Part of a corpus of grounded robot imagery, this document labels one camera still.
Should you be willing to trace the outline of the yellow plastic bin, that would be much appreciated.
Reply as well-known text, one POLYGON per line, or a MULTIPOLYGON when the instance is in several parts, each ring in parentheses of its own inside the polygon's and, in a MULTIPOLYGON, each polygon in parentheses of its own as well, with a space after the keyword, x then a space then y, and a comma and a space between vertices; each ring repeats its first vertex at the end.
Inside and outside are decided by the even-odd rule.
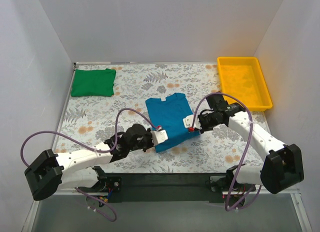
POLYGON ((256 57, 218 57, 220 90, 240 100, 250 111, 264 112, 272 99, 256 57))

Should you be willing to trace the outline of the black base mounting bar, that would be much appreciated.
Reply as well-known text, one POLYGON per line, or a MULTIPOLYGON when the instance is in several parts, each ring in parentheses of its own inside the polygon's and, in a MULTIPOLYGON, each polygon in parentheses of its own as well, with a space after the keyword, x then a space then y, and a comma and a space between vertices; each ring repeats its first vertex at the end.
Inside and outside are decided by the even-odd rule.
POLYGON ((93 186, 79 189, 98 196, 110 193, 110 203, 223 203, 232 177, 227 173, 102 173, 93 186))

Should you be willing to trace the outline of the folded green t shirt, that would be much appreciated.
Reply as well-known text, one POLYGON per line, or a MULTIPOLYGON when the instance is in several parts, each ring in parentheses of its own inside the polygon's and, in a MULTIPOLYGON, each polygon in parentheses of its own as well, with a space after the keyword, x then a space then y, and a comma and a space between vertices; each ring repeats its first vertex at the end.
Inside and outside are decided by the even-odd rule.
POLYGON ((71 97, 112 97, 114 95, 115 69, 76 69, 71 86, 71 97))

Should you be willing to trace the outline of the blue t shirt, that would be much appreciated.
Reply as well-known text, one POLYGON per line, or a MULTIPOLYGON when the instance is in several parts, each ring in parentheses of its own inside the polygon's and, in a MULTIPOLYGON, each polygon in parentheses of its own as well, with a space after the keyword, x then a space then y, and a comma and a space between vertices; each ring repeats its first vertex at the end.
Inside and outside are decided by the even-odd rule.
POLYGON ((183 119, 193 114, 184 93, 174 93, 165 100, 149 98, 145 104, 150 121, 155 126, 161 126, 168 136, 168 140, 155 147, 157 153, 200 135, 198 131, 189 132, 184 125, 183 119))

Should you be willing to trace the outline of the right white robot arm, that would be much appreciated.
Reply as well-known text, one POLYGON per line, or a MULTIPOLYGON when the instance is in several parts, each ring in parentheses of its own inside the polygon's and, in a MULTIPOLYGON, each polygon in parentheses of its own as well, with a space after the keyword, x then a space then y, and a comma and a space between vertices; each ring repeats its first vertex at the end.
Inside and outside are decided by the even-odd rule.
POLYGON ((262 166, 250 166, 241 158, 239 165, 226 172, 227 187, 237 191, 244 184, 259 185, 277 194, 302 182, 305 176, 301 149, 296 144, 288 145, 276 139, 253 122, 250 110, 241 101, 236 99, 229 104, 225 96, 222 92, 206 95, 204 100, 210 112, 196 113, 190 127, 204 133, 225 125, 247 142, 246 149, 252 147, 263 160, 262 166))

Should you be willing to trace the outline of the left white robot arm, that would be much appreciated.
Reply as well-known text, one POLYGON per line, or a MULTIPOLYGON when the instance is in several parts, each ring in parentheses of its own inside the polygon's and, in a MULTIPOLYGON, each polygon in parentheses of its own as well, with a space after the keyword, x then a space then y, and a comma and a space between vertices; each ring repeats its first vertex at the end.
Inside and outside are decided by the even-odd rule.
POLYGON ((72 179, 70 176, 83 169, 124 159, 132 151, 146 151, 165 140, 166 136, 160 131, 134 124, 125 132, 117 132, 94 147, 61 155, 52 149, 44 150, 27 166, 24 175, 35 201, 44 200, 57 190, 73 187, 87 187, 101 192, 107 185, 103 176, 96 174, 90 180, 83 177, 72 179))

